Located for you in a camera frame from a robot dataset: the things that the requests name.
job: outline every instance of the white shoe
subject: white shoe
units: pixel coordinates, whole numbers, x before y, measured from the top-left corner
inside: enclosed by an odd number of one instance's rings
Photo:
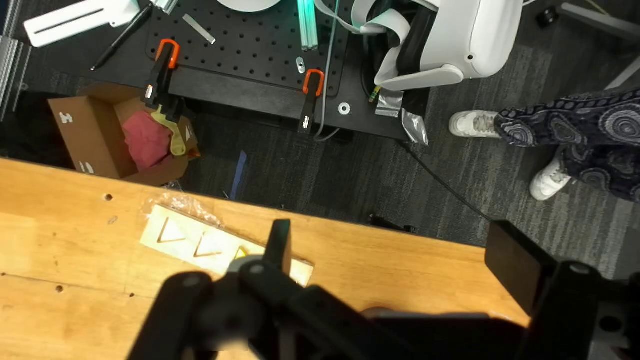
[[[498,111],[456,111],[448,121],[448,130],[460,137],[500,137],[493,128]]]
[[[559,160],[554,158],[545,167],[541,167],[532,180],[530,191],[538,202],[545,202],[554,197],[572,176],[563,173],[559,167]]]

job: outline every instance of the cardboard box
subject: cardboard box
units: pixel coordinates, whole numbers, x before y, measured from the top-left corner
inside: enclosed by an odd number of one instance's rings
[[[146,107],[134,87],[93,86],[81,96],[47,103],[78,172],[160,185],[182,178],[187,167],[187,155],[167,155],[144,172],[135,169],[120,125]],[[187,151],[193,150],[197,140],[189,120],[179,118],[178,125]]]

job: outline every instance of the wooden tabletop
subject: wooden tabletop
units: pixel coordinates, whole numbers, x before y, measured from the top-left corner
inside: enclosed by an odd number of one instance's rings
[[[123,358],[160,284],[191,269],[139,245],[146,211],[169,191],[9,160],[0,160],[0,173],[0,358]],[[311,282],[356,310],[528,322],[482,248],[189,197],[253,242],[268,237],[271,220],[290,217]]]

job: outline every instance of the metal stand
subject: metal stand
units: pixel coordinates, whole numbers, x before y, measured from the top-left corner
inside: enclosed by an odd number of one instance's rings
[[[580,20],[583,23],[589,23],[594,27],[600,27],[600,29],[603,29],[608,33],[614,33],[617,38],[632,40],[632,42],[640,40],[640,25],[637,23],[632,23],[632,22],[626,22],[626,20],[620,20],[620,17],[612,17],[612,16],[603,16],[600,12],[592,12],[592,9],[586,9],[586,8],[580,8],[580,6],[574,6],[574,3],[566,3],[566,2],[561,2],[557,12],[567,16],[567,17],[574,17],[574,20]],[[606,86],[606,90],[621,86],[637,69],[640,69],[640,55],[624,72],[620,72],[617,77],[612,80]]]

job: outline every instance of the white plate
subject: white plate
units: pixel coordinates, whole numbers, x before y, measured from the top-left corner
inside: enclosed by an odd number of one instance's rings
[[[264,12],[275,6],[280,0],[218,0],[223,8],[233,12]]]

